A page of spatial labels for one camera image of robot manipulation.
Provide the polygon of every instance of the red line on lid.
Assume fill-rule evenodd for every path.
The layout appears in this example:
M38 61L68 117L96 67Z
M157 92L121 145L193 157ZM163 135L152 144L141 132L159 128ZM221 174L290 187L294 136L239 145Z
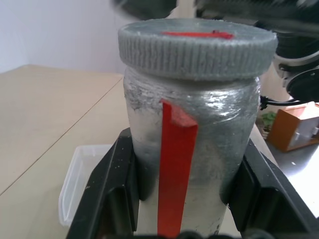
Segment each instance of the red line on lid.
M232 39L234 38L233 34L228 32L222 32L214 30L212 32L172 32L172 31L164 31L163 34L170 36L187 36L187 37L217 37L224 39Z

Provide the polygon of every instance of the white wall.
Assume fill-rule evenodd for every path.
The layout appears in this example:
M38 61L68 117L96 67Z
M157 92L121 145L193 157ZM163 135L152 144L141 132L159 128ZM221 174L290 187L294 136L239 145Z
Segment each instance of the white wall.
M177 0L177 8L172 11L170 18L193 18L195 17L194 0Z
M0 1L0 73L27 64L22 24Z
M15 40L22 39L17 49L24 49L24 55L17 50L12 54L6 52L11 58L8 62L123 73L117 30L132 20L115 12L109 0L0 2L1 8L11 12L10 17L0 16L1 24L8 22L6 27L11 34L19 35ZM12 37L5 38L6 42L11 40ZM13 49L18 45L14 41L11 44Z

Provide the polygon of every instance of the black cable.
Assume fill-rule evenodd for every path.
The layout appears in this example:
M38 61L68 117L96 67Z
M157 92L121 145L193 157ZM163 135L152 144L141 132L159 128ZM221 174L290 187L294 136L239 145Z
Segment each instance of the black cable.
M273 102L273 101L268 101L268 105L272 106L297 106L297 105L302 105L307 102L302 102L302 101L295 101L295 102Z
M272 106L297 106L297 105L302 105L307 102L302 102L302 101L297 101L295 99L288 100L286 102L279 102L272 100L266 96L260 96L260 109L264 110L267 108L267 105L272 105Z

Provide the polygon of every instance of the red strip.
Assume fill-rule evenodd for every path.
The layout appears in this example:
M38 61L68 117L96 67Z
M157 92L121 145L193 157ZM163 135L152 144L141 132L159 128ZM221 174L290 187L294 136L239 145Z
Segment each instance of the red strip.
M163 32L165 35L171 36L188 36L188 37L219 37L224 39L232 39L234 38L233 34L228 32L221 32L221 31L212 31L212 32L171 32L165 31Z
M161 102L158 234L174 238L180 232L198 124L181 108Z

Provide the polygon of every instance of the black machine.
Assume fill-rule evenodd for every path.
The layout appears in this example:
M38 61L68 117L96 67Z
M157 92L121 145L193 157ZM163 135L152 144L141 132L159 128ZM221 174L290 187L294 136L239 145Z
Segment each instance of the black machine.
M130 129L93 170L67 239L164 239L133 236L139 187ZM228 205L244 239L318 239L319 220L285 175L249 141ZM201 239L183 232L178 239ZM212 235L211 239L231 239Z

